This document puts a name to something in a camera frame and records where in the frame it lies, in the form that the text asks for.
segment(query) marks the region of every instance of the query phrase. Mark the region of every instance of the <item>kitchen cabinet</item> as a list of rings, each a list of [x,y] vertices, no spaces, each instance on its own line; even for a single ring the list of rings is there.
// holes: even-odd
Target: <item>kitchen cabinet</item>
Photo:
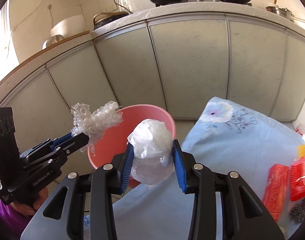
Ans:
[[[198,118],[214,96],[226,98],[225,20],[185,20],[150,26],[169,113]]]
[[[49,70],[70,107],[85,103],[93,112],[109,101],[116,101],[93,46],[63,57],[64,60]]]
[[[20,152],[48,138],[59,138],[69,133],[73,127],[70,110],[47,71],[22,90],[9,106],[13,109],[15,137]],[[69,156],[57,181],[70,171],[81,175],[92,170],[87,154],[77,151]]]
[[[146,28],[96,41],[102,64],[121,106],[166,108],[160,76]]]
[[[287,58],[271,117],[295,120],[305,101],[305,41],[288,35]]]
[[[229,21],[228,99],[270,115],[281,83],[286,34],[267,27]]]

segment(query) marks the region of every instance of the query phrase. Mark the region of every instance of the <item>white plastic bag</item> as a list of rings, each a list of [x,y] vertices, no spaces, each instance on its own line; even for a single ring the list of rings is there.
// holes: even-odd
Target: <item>white plastic bag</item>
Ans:
[[[173,139],[165,123],[143,120],[128,136],[128,141],[134,146],[131,175],[135,180],[151,188],[170,177],[174,171]]]
[[[89,136],[89,143],[80,149],[82,152],[87,151],[90,146],[94,154],[94,144],[103,137],[105,131],[122,122],[122,112],[116,112],[118,108],[118,103],[110,101],[91,114],[89,105],[77,103],[72,106],[74,128],[71,135],[76,136],[83,132]]]

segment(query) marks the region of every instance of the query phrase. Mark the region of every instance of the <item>pink plastic basin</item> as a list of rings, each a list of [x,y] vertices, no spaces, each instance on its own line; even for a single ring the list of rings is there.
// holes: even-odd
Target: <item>pink plastic basin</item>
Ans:
[[[123,153],[127,147],[127,137],[134,128],[145,119],[154,119],[164,122],[166,128],[171,132],[173,139],[176,137],[176,126],[172,116],[164,109],[153,105],[127,106],[118,110],[122,112],[123,122],[118,126],[109,128],[102,139],[95,145],[95,155],[88,148],[88,158],[92,166],[98,167],[110,163],[112,158]],[[130,178],[129,186],[134,188],[140,182]]]

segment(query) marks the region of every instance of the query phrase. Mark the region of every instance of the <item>floor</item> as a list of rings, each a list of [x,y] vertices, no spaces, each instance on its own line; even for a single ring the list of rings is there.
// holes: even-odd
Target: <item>floor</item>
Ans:
[[[177,139],[179,143],[182,143],[182,141],[185,139],[191,128],[194,126],[195,122],[176,121],[175,123],[176,123]],[[292,125],[292,123],[283,123],[283,124],[289,127],[290,129],[294,130],[294,126]],[[51,193],[57,185],[58,185],[57,183],[52,182],[48,186],[49,193]],[[127,194],[129,191],[131,191],[131,188],[128,187],[124,195]],[[122,197],[123,195],[112,195],[112,203],[117,202]],[[85,212],[89,211],[89,203],[90,203],[90,194],[87,193],[86,202],[85,202]]]

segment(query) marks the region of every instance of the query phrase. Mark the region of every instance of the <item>red plastic bag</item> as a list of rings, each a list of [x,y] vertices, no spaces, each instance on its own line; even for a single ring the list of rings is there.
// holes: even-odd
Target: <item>red plastic bag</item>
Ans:
[[[276,163],[270,168],[262,202],[276,222],[278,222],[285,202],[288,179],[288,166]]]
[[[305,157],[290,167],[290,200],[297,201],[305,197]]]

